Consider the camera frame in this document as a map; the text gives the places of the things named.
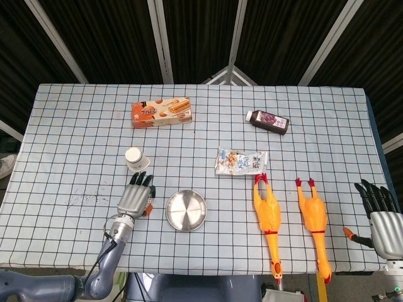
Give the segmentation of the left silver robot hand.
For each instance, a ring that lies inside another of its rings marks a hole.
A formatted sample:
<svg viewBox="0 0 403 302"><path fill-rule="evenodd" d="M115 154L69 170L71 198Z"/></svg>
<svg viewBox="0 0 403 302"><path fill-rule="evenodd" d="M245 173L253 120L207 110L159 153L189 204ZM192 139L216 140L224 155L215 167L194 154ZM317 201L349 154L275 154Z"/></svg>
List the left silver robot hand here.
<svg viewBox="0 0 403 302"><path fill-rule="evenodd" d="M151 184L154 176L146 175L146 171L136 172L126 185L118 203L118 214L128 215L134 220L149 216L152 200L156 197L156 187Z"/></svg>

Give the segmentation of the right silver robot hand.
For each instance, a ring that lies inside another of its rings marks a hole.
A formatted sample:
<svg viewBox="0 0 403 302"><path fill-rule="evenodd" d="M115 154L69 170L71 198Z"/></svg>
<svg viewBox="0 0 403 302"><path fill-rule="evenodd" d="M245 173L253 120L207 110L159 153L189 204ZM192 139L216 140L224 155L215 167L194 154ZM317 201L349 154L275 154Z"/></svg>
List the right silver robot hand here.
<svg viewBox="0 0 403 302"><path fill-rule="evenodd" d="M343 232L351 241L374 249L385 260L402 259L402 212L391 192L383 186L362 179L355 188L360 194L371 230L370 237L361 237L349 228Z"/></svg>

